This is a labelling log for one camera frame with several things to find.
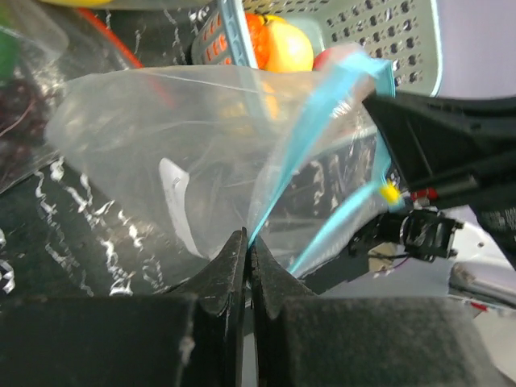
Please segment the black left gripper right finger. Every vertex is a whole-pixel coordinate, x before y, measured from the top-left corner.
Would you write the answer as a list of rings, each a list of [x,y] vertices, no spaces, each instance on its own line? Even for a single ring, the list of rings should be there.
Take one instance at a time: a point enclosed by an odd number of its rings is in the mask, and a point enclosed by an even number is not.
[[[247,256],[261,386],[502,386],[464,306],[449,298],[324,298],[262,239]]]

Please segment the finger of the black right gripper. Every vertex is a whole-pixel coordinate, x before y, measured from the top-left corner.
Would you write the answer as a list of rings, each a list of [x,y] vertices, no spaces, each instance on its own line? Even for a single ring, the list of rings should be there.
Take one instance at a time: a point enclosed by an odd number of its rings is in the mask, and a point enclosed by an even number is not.
[[[448,209],[515,204],[515,99],[373,94],[363,102],[411,200]]]

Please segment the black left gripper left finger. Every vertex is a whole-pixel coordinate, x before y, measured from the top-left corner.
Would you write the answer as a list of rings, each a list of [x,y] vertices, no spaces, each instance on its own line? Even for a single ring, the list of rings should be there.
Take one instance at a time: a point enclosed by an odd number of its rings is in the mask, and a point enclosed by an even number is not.
[[[1,309],[4,386],[238,386],[247,233],[175,289],[18,298]]]

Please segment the clear zip bag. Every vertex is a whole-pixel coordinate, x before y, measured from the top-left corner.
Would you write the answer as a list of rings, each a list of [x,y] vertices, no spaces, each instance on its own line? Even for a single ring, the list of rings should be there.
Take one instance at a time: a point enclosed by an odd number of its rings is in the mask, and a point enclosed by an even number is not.
[[[132,63],[81,10],[37,1],[1,4],[1,84],[14,78],[56,94],[44,144],[20,168],[1,172],[4,190],[58,157],[106,186],[136,170],[177,104],[163,81]]]
[[[134,172],[106,186],[81,174],[190,257],[213,260],[245,228],[292,275],[313,272],[400,202],[363,105],[372,93],[394,96],[392,64],[345,45],[359,51],[319,71],[145,69],[177,101],[168,120]]]
[[[211,0],[42,0],[53,5],[72,8],[109,10],[178,10],[204,7]]]

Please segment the yellow pear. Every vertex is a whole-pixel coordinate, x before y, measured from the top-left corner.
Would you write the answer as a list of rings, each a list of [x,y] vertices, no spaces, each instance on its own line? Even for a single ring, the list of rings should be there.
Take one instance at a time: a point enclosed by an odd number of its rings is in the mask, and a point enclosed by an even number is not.
[[[279,20],[268,21],[269,59],[265,69],[274,73],[311,71],[314,51],[305,33],[292,24]]]

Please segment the dark red grapes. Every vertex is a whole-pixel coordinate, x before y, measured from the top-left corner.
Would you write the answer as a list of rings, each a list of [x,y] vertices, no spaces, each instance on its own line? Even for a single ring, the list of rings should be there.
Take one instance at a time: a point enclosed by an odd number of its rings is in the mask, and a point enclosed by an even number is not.
[[[1,172],[20,168],[44,144],[50,102],[56,92],[42,94],[33,84],[14,78],[1,84]]]

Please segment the clear zip top bag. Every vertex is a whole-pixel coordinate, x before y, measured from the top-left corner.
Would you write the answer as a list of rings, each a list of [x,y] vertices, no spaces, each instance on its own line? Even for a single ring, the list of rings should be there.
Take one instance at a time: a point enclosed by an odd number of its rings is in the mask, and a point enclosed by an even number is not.
[[[136,170],[177,104],[163,81],[132,63],[81,10],[37,1],[1,4],[1,84],[14,78],[56,94],[44,144],[20,168],[1,172],[4,190],[58,157],[106,186]]]

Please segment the orange carrot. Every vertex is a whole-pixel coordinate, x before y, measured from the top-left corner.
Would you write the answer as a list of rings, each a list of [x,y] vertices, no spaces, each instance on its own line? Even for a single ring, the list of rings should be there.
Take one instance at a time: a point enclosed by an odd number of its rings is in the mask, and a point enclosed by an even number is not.
[[[265,69],[270,55],[269,33],[261,15],[246,13],[245,18],[259,69]]]

